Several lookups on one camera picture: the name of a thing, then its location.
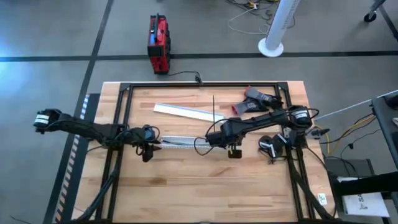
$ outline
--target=concrete floor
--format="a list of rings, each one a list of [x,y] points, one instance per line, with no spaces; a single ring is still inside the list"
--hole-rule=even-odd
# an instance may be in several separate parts
[[[0,0],[0,60],[91,55],[107,2]],[[362,22],[371,4],[372,0],[302,0],[295,26],[284,37],[285,51],[398,50],[397,40],[380,13],[371,24]],[[398,26],[398,4],[387,1],[385,8]],[[242,10],[225,1],[114,0],[98,55],[145,55],[148,18],[156,12],[169,20],[173,54],[258,53],[261,35],[237,33],[226,26],[226,21]],[[233,24],[256,32],[263,23],[259,17],[246,14]],[[398,89],[397,60],[398,55],[181,59],[172,60],[171,72],[196,70],[204,80],[303,80],[311,106],[327,114]],[[67,135],[38,135],[32,123],[36,111],[44,108],[73,114],[88,63],[0,62],[0,103],[6,105],[0,111],[0,223],[17,223],[10,215],[42,223]],[[157,77],[148,60],[99,61],[88,93],[98,93],[105,81],[146,80],[193,77]],[[330,137],[334,139],[367,113],[369,108],[363,105],[319,124],[331,128]],[[341,145],[377,128],[375,122]],[[380,133],[358,142],[344,158],[370,158],[378,174],[396,170]],[[398,223],[391,202],[387,204],[393,223]],[[340,216],[344,220],[381,222],[379,218]]]

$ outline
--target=wooden table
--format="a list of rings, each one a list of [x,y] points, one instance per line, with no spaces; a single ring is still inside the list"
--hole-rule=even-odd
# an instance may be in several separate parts
[[[113,122],[119,84],[104,83],[96,123]],[[292,103],[309,106],[303,82],[288,84]],[[268,87],[257,89],[274,94]],[[129,125],[157,126],[161,135],[204,136],[210,122],[153,112],[155,103],[212,111],[214,95],[216,113],[231,117],[231,105],[243,101],[243,93],[241,87],[135,88]],[[243,119],[260,114],[245,114]],[[228,159],[224,150],[214,150],[202,157],[193,149],[163,149],[156,151],[151,161],[143,163],[135,149],[125,146],[113,221],[297,221],[287,162],[277,161],[270,165],[268,158],[257,151],[257,141],[262,135],[273,136],[280,131],[279,126],[273,126],[247,134],[243,140],[242,159]],[[97,145],[92,142],[89,148]],[[322,158],[318,141],[308,139],[308,145]],[[80,210],[84,210],[98,193],[105,157],[104,149],[91,151],[86,156],[73,218],[81,215]],[[309,151],[304,151],[304,161],[312,192],[315,196],[324,193],[327,197],[325,208],[333,213],[335,203],[323,166]],[[301,190],[300,194],[304,214],[308,215]],[[103,217],[108,211],[109,195]]]

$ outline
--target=black metal frame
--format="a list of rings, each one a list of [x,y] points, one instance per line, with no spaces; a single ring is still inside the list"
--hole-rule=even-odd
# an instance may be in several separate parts
[[[286,105],[288,107],[292,106],[292,101],[290,99],[289,86],[288,86],[287,82],[205,82],[201,86],[203,86],[203,87],[222,87],[222,86],[224,86],[224,87],[247,87],[248,85],[254,86],[254,87],[273,87],[275,90],[275,95],[277,95],[277,96],[280,96],[280,92],[282,91],[285,96]],[[139,88],[139,87],[199,87],[199,86],[198,86],[198,83],[195,83],[195,82],[121,83],[120,87],[119,87],[118,100],[116,102],[116,109],[115,109],[115,114],[114,114],[114,119],[113,119],[114,124],[119,123],[119,117],[120,117],[123,97],[127,92],[127,101],[126,101],[126,109],[125,109],[124,118],[123,118],[123,126],[124,126],[124,128],[128,127],[129,112],[131,109],[133,90],[134,90],[134,88]],[[300,201],[299,188],[297,187],[297,182],[291,175],[292,171],[295,170],[295,165],[294,165],[294,161],[293,161],[293,157],[292,157],[292,150],[293,149],[291,147],[286,147],[287,163],[288,163],[288,167],[289,167],[289,173],[290,173],[289,176],[290,176],[290,181],[292,184],[292,191],[293,191],[293,197],[294,197],[294,202],[295,202],[297,218],[298,218],[298,220],[302,220],[304,218],[304,215],[303,215],[302,205],[301,205],[301,201]],[[300,167],[300,176],[303,179],[303,181],[308,185],[308,178],[307,178],[307,172],[305,170],[302,149],[295,149],[295,150],[297,151],[298,165]],[[106,155],[101,186],[104,185],[104,183],[106,182],[106,180],[109,177],[111,161],[112,161],[112,156],[113,156],[114,151],[118,152],[117,158],[116,158],[116,164],[118,164],[118,167],[121,167],[122,158],[123,158],[123,147],[109,149],[107,152],[107,155]],[[119,175],[120,175],[120,169],[118,170],[118,172],[116,174],[116,178],[114,179],[113,186],[112,186],[110,202],[109,202],[109,207],[108,207],[108,214],[106,216],[106,219],[109,221],[111,221],[113,219],[114,207],[115,207],[115,203],[116,203],[116,194],[118,191]],[[309,219],[312,219],[312,220],[316,219],[313,205],[309,202],[307,197],[305,197],[305,201],[307,203]],[[95,215],[96,221],[100,221],[100,220],[104,219],[102,217],[103,204],[104,204],[104,201],[102,199],[100,205],[96,209],[96,215]]]

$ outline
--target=red power station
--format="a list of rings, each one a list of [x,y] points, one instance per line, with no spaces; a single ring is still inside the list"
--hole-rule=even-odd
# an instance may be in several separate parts
[[[165,16],[150,16],[148,56],[155,74],[167,74],[170,70],[170,32]]]

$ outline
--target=red tool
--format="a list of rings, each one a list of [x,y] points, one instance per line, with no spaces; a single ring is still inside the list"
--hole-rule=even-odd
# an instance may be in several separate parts
[[[148,56],[155,74],[167,74],[170,70],[170,32],[165,16],[150,16]]]

